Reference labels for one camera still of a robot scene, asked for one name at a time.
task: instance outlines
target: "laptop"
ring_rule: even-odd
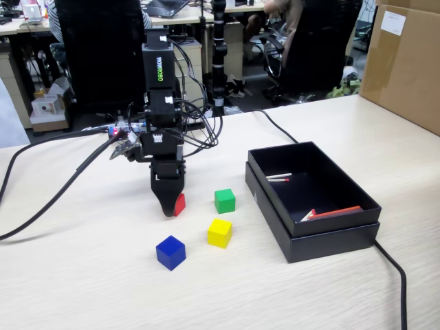
[[[151,17],[170,19],[188,2],[189,0],[151,0],[142,10]]]

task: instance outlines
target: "person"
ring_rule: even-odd
[[[286,18],[287,39],[284,44],[283,67],[286,65],[287,54],[294,39],[296,28],[303,13],[303,0],[267,0],[264,4],[266,14],[284,12]]]
[[[257,14],[245,13],[243,16],[237,17],[237,20],[245,27],[243,31],[243,52],[249,61],[254,57],[252,51],[254,44],[250,39],[258,35],[265,19],[265,14],[262,12]]]
[[[142,17],[144,19],[144,29],[151,29],[152,23],[150,16],[142,11]],[[50,51],[55,60],[60,63],[66,62],[66,51],[64,48],[63,33],[61,32],[60,20],[58,18],[58,12],[56,10],[55,0],[49,1],[49,28],[50,32],[55,36],[59,43],[52,43],[50,45]]]

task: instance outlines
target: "office chair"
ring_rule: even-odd
[[[139,0],[55,3],[68,78],[76,95],[75,112],[124,113],[133,101],[143,105],[144,24]]]
[[[273,105],[303,103],[314,91],[330,91],[340,84],[345,49],[362,0],[303,0],[296,33],[281,65],[284,46],[275,36],[261,37],[266,68],[278,83],[263,93]]]

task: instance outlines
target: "black box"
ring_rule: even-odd
[[[289,182],[266,176],[292,173]],[[313,142],[249,152],[246,182],[290,262],[368,248],[379,230],[380,206]],[[360,206],[363,211],[300,222],[317,213]]]

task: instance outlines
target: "black pole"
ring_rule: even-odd
[[[224,114],[225,93],[225,56],[228,48],[225,44],[224,17],[226,0],[212,0],[212,11],[214,14],[214,49],[212,57],[212,93],[214,98],[214,113],[218,116]]]
[[[206,18],[204,16],[204,1],[205,0],[200,0],[200,6],[201,6],[201,16],[199,17],[200,19],[200,43],[202,44],[202,48],[206,47],[206,45],[204,44],[204,40],[205,40],[205,30],[206,30]]]

